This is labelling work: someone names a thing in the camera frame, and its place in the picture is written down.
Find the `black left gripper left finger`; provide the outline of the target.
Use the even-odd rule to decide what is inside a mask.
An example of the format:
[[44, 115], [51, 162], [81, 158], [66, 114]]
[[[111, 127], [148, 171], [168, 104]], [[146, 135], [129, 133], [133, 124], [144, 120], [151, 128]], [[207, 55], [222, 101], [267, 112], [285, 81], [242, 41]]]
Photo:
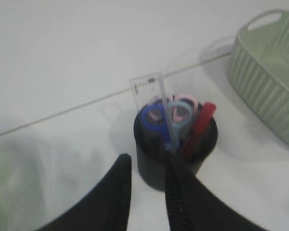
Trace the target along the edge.
[[120, 154], [100, 182], [40, 231], [126, 231], [131, 206], [132, 161]]

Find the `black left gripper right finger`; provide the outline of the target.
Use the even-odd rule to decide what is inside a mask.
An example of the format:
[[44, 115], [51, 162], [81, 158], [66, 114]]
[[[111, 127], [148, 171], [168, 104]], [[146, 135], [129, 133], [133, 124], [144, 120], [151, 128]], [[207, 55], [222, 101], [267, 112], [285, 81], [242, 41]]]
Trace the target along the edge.
[[165, 165], [165, 198], [172, 231], [262, 231], [210, 192], [175, 155]]

